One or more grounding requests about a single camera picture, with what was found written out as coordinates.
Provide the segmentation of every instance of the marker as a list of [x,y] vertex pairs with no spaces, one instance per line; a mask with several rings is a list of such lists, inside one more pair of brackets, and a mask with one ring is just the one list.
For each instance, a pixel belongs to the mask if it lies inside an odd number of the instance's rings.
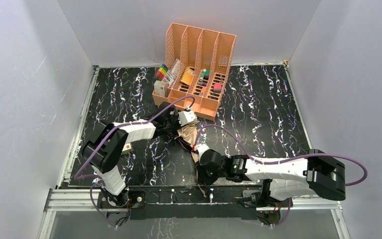
[[165,69],[165,71],[169,71],[169,68],[165,64],[162,64],[162,67]]
[[159,71],[161,71],[161,72],[163,73],[163,75],[166,75],[166,70],[165,70],[165,69],[163,69],[162,67],[161,67],[161,68],[159,68]]

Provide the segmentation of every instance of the cable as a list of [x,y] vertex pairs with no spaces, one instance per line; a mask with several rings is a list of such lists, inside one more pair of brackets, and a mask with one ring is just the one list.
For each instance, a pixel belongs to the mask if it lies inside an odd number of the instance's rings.
[[118,225],[118,223],[122,220],[122,219],[126,219],[127,217],[123,217],[123,218],[120,218],[118,221],[116,221],[116,224]]
[[102,185],[100,183],[93,183],[93,185],[90,187],[90,199],[92,200],[92,203],[93,203],[93,207],[96,209],[96,211],[109,223],[109,225],[111,225],[112,227],[115,227],[117,228],[118,226],[113,223],[111,220],[109,220],[101,211],[100,209],[97,207],[96,203],[95,203],[95,200],[93,199],[93,188],[94,187],[102,187]]
[[159,115],[161,115],[163,112],[165,112],[168,108],[170,108],[171,106],[173,106],[174,104],[178,103],[179,101],[182,101],[186,98],[192,98],[192,102],[191,104],[189,105],[190,107],[193,106],[194,102],[195,102],[195,98],[194,96],[184,96],[184,97],[181,97],[177,100],[175,100],[173,103],[171,103],[170,105],[166,106],[164,109],[162,109],[160,112],[158,112],[155,116],[153,116],[151,119],[149,119],[148,121],[145,121],[145,122],[129,122],[129,123],[122,123],[120,125],[117,125],[115,127],[113,127],[106,135],[105,137],[100,141],[99,145],[96,147],[96,149],[93,151],[93,153],[90,155],[90,157],[84,162],[84,164],[81,166],[81,168],[77,171],[77,173],[75,174],[74,176],[74,179],[75,180],[80,180],[80,179],[83,179],[83,178],[87,178],[87,177],[90,177],[90,175],[94,175],[94,174],[89,174],[89,175],[83,175],[83,176],[80,176],[80,174],[82,173],[82,171],[86,168],[86,166],[90,163],[90,161],[92,160],[92,158],[96,155],[96,153],[99,151],[99,149],[103,146],[103,144],[106,142],[106,140],[113,134],[113,132],[115,132],[118,128],[120,127],[124,127],[124,126],[127,126],[127,125],[136,125],[136,124],[147,124],[147,123],[151,123],[155,118],[157,118]]
[[361,182],[363,182],[367,176],[368,176],[368,171],[367,171],[367,168],[362,164],[360,163],[359,161],[357,161],[356,159],[353,159],[351,157],[347,157],[347,156],[343,156],[343,155],[339,155],[339,154],[332,154],[332,153],[310,153],[310,154],[306,154],[306,155],[299,155],[299,156],[295,156],[295,157],[292,157],[292,158],[287,158],[287,159],[284,159],[284,160],[280,160],[280,161],[275,161],[275,162],[263,162],[263,161],[260,161],[258,159],[255,159],[249,152],[248,150],[245,148],[245,146],[242,144],[242,142],[236,137],[234,136],[231,132],[229,132],[227,129],[221,127],[221,126],[218,126],[218,125],[215,125],[215,124],[208,124],[206,126],[204,126],[203,128],[200,129],[200,131],[198,132],[197,134],[197,137],[195,138],[195,144],[194,146],[192,147],[192,149],[194,150],[194,147],[197,145],[197,141],[198,141],[198,138],[202,132],[203,129],[207,128],[207,127],[217,127],[217,128],[220,128],[221,130],[225,131],[228,135],[230,135],[240,146],[241,148],[244,150],[245,154],[248,155],[249,158],[251,158],[252,160],[254,160],[255,162],[257,163],[260,163],[260,164],[264,164],[264,165],[275,165],[275,164],[281,164],[281,163],[286,163],[286,162],[290,162],[290,161],[294,161],[294,160],[297,160],[297,159],[301,159],[301,158],[308,158],[308,157],[334,157],[334,158],[340,158],[340,159],[345,159],[345,160],[348,160],[348,161],[351,161],[355,164],[357,164],[358,166],[360,166],[364,172],[363,176],[355,181],[355,182],[351,182],[351,183],[346,183],[345,186],[353,186],[353,185],[357,185]]
[[[113,132],[115,132],[115,130],[117,130],[118,128],[120,127],[123,127],[123,126],[127,126],[127,125],[135,125],[135,124],[146,124],[146,123],[150,123],[152,122],[155,118],[157,118],[159,115],[161,115],[163,112],[165,112],[168,108],[170,108],[171,106],[173,106],[174,104],[178,103],[179,101],[181,100],[184,100],[186,98],[192,98],[192,102],[191,104],[189,105],[189,107],[192,107],[194,102],[195,102],[195,97],[194,96],[184,96],[184,97],[181,97],[179,99],[177,99],[176,101],[174,101],[173,103],[169,104],[168,106],[166,106],[164,109],[162,109],[160,112],[158,112],[155,116],[153,116],[151,119],[149,119],[148,121],[145,121],[145,122],[129,122],[129,123],[122,123],[120,125],[117,125],[115,127],[113,127],[105,136],[104,138],[101,140],[101,142],[99,143],[99,145],[96,147],[96,149],[93,151],[93,153],[90,155],[90,157],[84,162],[84,164],[81,166],[81,168],[77,171],[77,173],[75,174],[74,176],[74,179],[75,180],[80,180],[80,179],[84,179],[84,178],[99,178],[101,179],[100,176],[98,175],[94,175],[94,174],[88,174],[88,175],[83,175],[83,176],[80,176],[80,174],[82,173],[82,171],[84,171],[84,169],[86,168],[86,166],[90,163],[90,161],[92,160],[92,158],[96,155],[96,153],[99,151],[99,149],[103,146],[103,144],[106,142],[106,140],[113,134]],[[94,187],[103,187],[103,184],[102,183],[94,183],[91,187],[90,187],[90,199],[92,200],[92,204],[93,204],[93,207],[96,209],[96,211],[109,223],[109,225],[115,227],[115,228],[118,228],[118,225],[117,223],[114,224],[111,220],[109,220],[101,211],[100,209],[97,207],[94,199],[93,199],[93,188]],[[128,218],[129,216],[131,215],[131,208],[129,207],[128,208]]]

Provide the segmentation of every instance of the white panel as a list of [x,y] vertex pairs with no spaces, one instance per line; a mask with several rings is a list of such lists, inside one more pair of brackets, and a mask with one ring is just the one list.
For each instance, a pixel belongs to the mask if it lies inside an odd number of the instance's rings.
[[0,238],[37,238],[92,73],[55,0],[0,0]]
[[237,35],[232,63],[289,59],[320,0],[58,0],[100,66],[159,65],[172,22]]
[[290,197],[315,195],[315,192],[309,188],[307,182],[282,179],[273,180],[270,183],[270,191],[270,196],[280,201]]
[[[351,237],[382,238],[382,1],[323,0],[289,65],[313,147],[369,171],[342,202]],[[361,177],[344,163],[347,182]]]
[[[284,158],[258,158],[254,157],[262,162],[276,162],[283,160]],[[307,160],[306,159],[298,159],[295,161],[275,164],[275,165],[265,165],[257,163],[251,159],[247,160],[245,164],[245,168],[247,172],[245,176],[249,179],[255,181],[258,179],[284,179],[284,180],[295,180],[305,182],[306,177],[303,176],[304,170],[307,170]]]
[[128,138],[125,143],[131,143],[135,141],[139,141],[142,139],[151,139],[153,138],[156,127],[152,123],[146,124],[134,124],[123,126],[120,129],[128,132]]
[[103,179],[104,187],[111,194],[119,195],[119,193],[121,193],[122,190],[126,187],[125,181],[122,179],[117,165],[112,170],[106,173],[101,173],[97,167],[93,165],[91,166],[96,171],[96,173]]

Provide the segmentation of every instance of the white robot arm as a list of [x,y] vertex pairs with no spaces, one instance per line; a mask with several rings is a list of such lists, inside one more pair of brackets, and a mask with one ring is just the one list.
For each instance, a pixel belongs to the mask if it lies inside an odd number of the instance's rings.
[[[126,144],[174,133],[195,119],[193,111],[178,112],[171,107],[151,123],[132,124],[131,122],[131,125],[118,128],[90,161],[92,168],[104,182],[102,191],[105,197],[109,197],[109,201],[117,206],[124,205],[128,201],[127,185],[117,167],[120,154]],[[135,122],[145,122],[145,120],[140,119]],[[104,120],[97,123],[81,149],[82,158],[89,158],[105,135],[119,124]]]
[[[302,158],[273,164],[283,158],[254,157],[256,162],[247,155],[226,157],[205,144],[196,145],[195,150],[199,157],[200,184],[211,185],[219,177],[234,182],[263,180],[263,187],[269,188],[263,200],[271,197],[283,201],[313,194],[335,201],[346,197],[345,165],[333,157]],[[312,150],[310,153],[322,152]]]

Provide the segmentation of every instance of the black marble surface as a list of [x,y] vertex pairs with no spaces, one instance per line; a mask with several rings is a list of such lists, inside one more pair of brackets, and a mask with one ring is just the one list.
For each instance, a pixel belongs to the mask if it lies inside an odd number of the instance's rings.
[[[101,119],[128,122],[157,110],[152,98],[155,70],[154,67],[100,69],[78,149]],[[199,119],[198,128],[212,123]],[[232,66],[215,123],[234,133],[258,157],[291,157],[309,150],[282,65]],[[230,136],[216,128],[207,128],[200,142],[226,155],[244,154]],[[168,136],[142,140],[133,143],[133,149],[133,153],[122,156],[118,163],[129,186],[196,185],[194,162],[177,140]],[[91,179],[73,179],[83,162],[78,157],[75,159],[70,186],[92,184]],[[88,166],[83,174],[93,172]],[[215,184],[236,183],[223,179]]]

